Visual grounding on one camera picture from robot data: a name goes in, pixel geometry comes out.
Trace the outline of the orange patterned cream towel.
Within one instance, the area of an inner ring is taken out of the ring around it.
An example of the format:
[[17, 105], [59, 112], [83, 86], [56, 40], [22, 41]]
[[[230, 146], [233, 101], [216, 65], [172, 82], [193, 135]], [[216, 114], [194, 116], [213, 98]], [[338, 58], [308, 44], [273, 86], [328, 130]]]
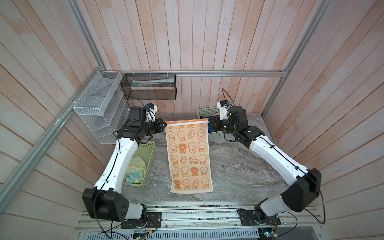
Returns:
[[166, 123], [171, 193], [211, 193], [213, 182], [209, 152], [209, 121], [197, 119]]

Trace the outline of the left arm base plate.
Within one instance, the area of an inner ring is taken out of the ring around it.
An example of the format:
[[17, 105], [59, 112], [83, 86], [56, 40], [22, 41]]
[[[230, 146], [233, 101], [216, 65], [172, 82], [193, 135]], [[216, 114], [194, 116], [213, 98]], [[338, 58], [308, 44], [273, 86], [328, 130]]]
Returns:
[[121, 224], [122, 229], [159, 229], [162, 223], [161, 212], [149, 212], [144, 220], [126, 220]]

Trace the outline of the blue towel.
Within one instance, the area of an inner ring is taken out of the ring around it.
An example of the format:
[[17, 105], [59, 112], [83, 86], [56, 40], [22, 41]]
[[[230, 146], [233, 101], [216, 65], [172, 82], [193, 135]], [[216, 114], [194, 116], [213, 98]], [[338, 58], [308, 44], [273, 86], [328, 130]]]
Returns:
[[222, 120], [220, 116], [212, 116], [208, 118], [208, 120], [209, 120], [209, 133], [222, 131], [221, 129]]

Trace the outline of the mint green plastic basket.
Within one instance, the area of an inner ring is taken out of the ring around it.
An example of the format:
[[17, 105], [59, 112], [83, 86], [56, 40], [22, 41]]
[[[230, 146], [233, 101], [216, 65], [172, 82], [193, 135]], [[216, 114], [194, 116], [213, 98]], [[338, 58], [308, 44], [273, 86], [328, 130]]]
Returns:
[[[199, 119], [211, 119], [211, 118], [220, 118], [220, 111], [217, 107], [208, 107], [208, 108], [202, 108], [197, 109], [197, 115]], [[209, 123], [209, 133], [208, 133], [209, 139], [214, 138], [224, 138], [224, 131], [214, 131], [212, 124]]]

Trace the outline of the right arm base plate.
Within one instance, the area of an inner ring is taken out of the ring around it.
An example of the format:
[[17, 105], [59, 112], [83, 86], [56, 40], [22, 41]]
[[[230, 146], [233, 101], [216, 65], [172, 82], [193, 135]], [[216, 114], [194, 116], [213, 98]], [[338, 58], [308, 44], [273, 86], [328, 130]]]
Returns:
[[237, 209], [237, 214], [240, 217], [242, 226], [279, 226], [281, 225], [281, 220], [278, 215], [272, 217], [265, 217], [264, 220], [257, 221], [254, 210], [245, 210], [245, 209]]

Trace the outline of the yellow-green plastic basket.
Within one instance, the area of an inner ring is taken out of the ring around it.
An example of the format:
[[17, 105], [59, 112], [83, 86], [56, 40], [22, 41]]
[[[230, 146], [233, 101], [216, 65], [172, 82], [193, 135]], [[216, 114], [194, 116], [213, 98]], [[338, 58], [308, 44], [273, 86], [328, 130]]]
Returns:
[[145, 186], [146, 180], [149, 176], [152, 162], [153, 162], [154, 157], [155, 157], [155, 152], [156, 152], [156, 143], [154, 141], [149, 141], [146, 144], [140, 144], [139, 145], [139, 147], [136, 150], [136, 152], [134, 153], [133, 157], [141, 156], [143, 158], [143, 160], [145, 161], [145, 163], [147, 164], [147, 171], [146, 171], [146, 174], [144, 176], [144, 180], [139, 185], [128, 184], [128, 183], [123, 182], [124, 185], [128, 185], [131, 187], [144, 187]]

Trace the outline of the teal and yellow towel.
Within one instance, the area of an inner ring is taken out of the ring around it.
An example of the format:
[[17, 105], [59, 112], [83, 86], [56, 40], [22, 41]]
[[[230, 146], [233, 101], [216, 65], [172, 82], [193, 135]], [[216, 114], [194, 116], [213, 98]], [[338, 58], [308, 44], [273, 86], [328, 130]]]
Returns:
[[123, 182], [128, 184], [141, 184], [147, 171], [147, 164], [141, 156], [133, 157], [125, 172]]

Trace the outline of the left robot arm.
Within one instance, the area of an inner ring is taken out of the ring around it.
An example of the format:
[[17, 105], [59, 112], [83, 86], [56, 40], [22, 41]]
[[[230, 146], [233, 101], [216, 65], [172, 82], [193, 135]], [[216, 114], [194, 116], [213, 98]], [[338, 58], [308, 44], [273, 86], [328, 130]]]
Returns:
[[132, 107], [127, 120], [117, 131], [116, 148], [99, 180], [82, 195], [89, 216], [114, 222], [147, 222], [147, 207], [130, 203], [122, 196], [122, 185], [129, 163], [144, 137], [162, 133], [166, 123], [156, 117], [158, 107], [152, 103]]

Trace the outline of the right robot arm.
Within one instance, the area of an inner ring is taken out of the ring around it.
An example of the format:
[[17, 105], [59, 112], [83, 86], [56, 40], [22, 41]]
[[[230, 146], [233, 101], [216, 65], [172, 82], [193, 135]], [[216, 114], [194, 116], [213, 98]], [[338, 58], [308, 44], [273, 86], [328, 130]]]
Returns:
[[289, 188], [255, 206], [253, 215], [259, 225], [266, 225], [269, 218], [285, 211], [301, 212], [315, 199], [322, 196], [322, 174], [308, 169], [279, 149], [259, 128], [248, 124], [246, 110], [232, 106], [228, 101], [217, 104], [218, 119], [210, 120], [214, 130], [231, 134], [234, 142], [262, 157], [286, 181]]

